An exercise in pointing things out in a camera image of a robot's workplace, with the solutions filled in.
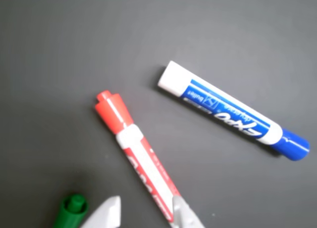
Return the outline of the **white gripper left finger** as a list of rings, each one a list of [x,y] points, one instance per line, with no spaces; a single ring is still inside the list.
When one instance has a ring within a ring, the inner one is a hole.
[[[80,226],[81,228],[119,228],[121,226],[121,198],[105,200]]]

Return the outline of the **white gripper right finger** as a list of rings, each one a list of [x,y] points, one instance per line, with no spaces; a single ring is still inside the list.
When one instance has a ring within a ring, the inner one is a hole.
[[[172,204],[174,228],[205,228],[182,196],[173,196]]]

